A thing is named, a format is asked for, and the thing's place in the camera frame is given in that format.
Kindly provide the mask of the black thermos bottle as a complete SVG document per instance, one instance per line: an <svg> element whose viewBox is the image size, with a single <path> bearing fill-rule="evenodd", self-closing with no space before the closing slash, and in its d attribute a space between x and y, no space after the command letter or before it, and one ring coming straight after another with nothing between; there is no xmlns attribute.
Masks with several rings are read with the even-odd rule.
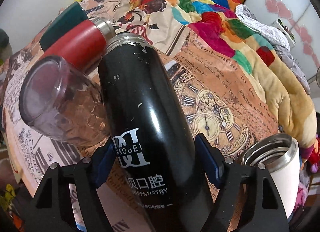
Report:
<svg viewBox="0 0 320 232"><path fill-rule="evenodd" d="M117 34L98 73L114 149L151 229L200 231L213 200L157 52L138 35Z"/></svg>

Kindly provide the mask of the clear glass cup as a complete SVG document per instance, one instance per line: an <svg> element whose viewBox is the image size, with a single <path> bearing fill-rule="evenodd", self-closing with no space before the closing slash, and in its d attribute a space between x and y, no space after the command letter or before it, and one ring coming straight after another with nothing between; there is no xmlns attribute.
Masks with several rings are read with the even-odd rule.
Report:
<svg viewBox="0 0 320 232"><path fill-rule="evenodd" d="M47 56L31 67L19 110L25 124L58 142L91 147L108 136L99 87L60 56Z"/></svg>

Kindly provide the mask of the dark green cup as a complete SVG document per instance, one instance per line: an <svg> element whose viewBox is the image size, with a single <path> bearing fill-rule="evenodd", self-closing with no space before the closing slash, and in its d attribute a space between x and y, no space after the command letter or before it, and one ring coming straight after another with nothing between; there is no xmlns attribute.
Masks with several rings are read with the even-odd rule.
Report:
<svg viewBox="0 0 320 232"><path fill-rule="evenodd" d="M88 17L79 2L72 3L53 20L42 35L40 39L42 50L47 51L60 37L85 20L88 20Z"/></svg>

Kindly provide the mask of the white thermos bottle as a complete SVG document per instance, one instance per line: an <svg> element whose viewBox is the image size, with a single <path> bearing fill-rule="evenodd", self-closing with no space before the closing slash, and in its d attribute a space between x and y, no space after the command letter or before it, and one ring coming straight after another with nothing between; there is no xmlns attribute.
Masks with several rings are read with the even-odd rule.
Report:
<svg viewBox="0 0 320 232"><path fill-rule="evenodd" d="M252 145L243 155L242 164L264 164L280 194L286 216L295 207L299 185L299 147L295 138L278 133Z"/></svg>

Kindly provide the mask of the newspaper print tablecloth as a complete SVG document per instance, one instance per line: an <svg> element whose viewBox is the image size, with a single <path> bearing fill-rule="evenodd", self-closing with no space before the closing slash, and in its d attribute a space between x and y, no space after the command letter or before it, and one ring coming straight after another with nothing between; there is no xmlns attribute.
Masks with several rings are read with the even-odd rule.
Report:
<svg viewBox="0 0 320 232"><path fill-rule="evenodd" d="M211 127L211 145L237 161L254 143L278 131L265 102L265 92L252 67L214 51L191 27L179 23L166 0L85 0L91 17L111 19L119 31L139 34L157 49L189 122L192 134ZM12 55L1 67L1 101L11 160L31 194L52 162L76 163L93 154L58 143L28 127L18 110L22 82L43 54L41 35Z"/></svg>

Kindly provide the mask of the white grey crumpled cloth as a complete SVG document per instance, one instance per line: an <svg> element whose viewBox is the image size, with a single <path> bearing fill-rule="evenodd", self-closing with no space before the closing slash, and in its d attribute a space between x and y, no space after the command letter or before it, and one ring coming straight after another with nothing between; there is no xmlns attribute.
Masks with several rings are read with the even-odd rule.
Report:
<svg viewBox="0 0 320 232"><path fill-rule="evenodd" d="M243 4L236 6L235 14L238 19L244 23L244 25L263 36L264 39L272 45L281 61L294 73L306 93L310 95L310 86L307 82L306 76L293 58L293 55L290 52L291 48L289 42L284 34L275 27L260 23L249 8Z"/></svg>

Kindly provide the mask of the red thermos bottle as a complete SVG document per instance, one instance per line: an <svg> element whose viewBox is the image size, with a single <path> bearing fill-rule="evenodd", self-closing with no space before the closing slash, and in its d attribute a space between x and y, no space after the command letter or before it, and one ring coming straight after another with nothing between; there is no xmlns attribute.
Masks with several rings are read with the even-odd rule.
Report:
<svg viewBox="0 0 320 232"><path fill-rule="evenodd" d="M81 72L88 74L103 57L108 42L115 35L111 21L94 17L65 33L40 58L60 56Z"/></svg>

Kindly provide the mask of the white small cabinet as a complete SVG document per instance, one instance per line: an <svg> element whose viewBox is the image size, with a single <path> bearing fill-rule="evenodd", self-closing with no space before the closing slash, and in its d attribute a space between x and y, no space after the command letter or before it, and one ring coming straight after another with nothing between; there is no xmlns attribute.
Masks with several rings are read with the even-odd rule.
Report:
<svg viewBox="0 0 320 232"><path fill-rule="evenodd" d="M272 23L272 26L280 30L283 35L287 38L290 48L294 48L296 45L296 40L294 34L289 30L289 28L281 21L277 19Z"/></svg>

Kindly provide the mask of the colourful patchwork blanket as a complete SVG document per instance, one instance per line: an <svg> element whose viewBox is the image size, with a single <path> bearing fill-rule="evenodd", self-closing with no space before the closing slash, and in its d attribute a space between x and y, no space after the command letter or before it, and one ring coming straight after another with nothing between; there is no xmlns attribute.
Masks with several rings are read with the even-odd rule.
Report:
<svg viewBox="0 0 320 232"><path fill-rule="evenodd" d="M167 0L174 18L191 28L212 50L238 62L255 79L269 111L294 137L306 162L317 150L312 99L272 45L236 16L239 0Z"/></svg>

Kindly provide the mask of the frosted sliding wardrobe doors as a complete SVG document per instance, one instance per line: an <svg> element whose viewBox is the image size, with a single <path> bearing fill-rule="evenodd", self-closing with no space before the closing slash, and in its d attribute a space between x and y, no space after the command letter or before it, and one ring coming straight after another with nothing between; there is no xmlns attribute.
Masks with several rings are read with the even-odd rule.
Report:
<svg viewBox="0 0 320 232"><path fill-rule="evenodd" d="M310 0L246 0L259 22L271 25L280 19L293 33L291 53L307 79L319 68L319 16Z"/></svg>

